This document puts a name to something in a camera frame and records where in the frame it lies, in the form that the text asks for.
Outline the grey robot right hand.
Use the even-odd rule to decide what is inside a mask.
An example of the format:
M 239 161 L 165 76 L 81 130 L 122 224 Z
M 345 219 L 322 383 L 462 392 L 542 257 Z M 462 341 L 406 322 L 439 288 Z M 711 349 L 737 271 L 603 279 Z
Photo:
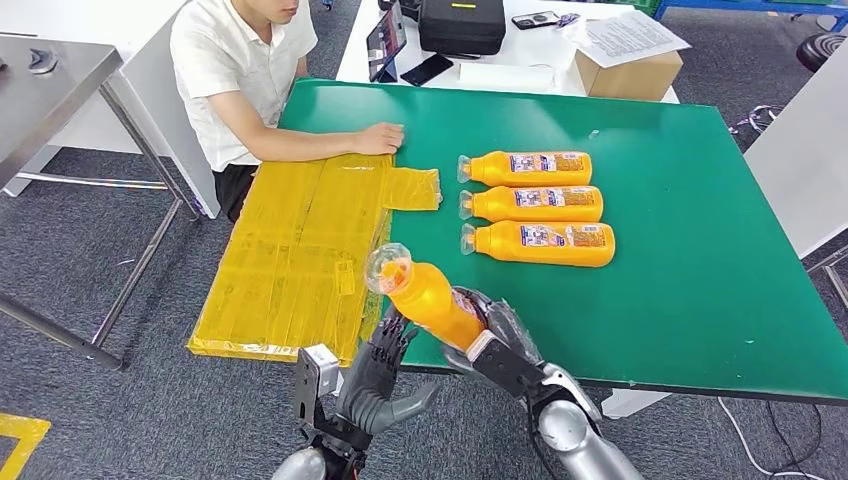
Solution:
M 482 338 L 462 351 L 442 345 L 441 352 L 454 370 L 496 385 L 515 398 L 524 397 L 545 374 L 543 360 L 529 332 L 504 299 L 492 300 L 465 287 L 455 292 L 482 321 Z

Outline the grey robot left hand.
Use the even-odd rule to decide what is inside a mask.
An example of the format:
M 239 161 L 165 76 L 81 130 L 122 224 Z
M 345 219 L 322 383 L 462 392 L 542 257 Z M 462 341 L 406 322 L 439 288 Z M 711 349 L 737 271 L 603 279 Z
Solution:
M 434 383 L 420 386 L 412 395 L 392 398 L 400 364 L 416 334 L 406 317 L 388 307 L 347 372 L 336 405 L 338 415 L 366 434 L 376 435 L 433 405 L 440 390 Z

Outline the person's right hand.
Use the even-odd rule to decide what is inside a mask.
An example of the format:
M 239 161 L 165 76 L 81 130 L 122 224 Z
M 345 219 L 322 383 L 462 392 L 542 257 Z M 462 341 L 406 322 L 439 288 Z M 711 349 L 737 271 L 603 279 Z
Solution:
M 363 155 L 395 154 L 403 146 L 404 137 L 402 125 L 378 123 L 354 133 L 350 151 Z

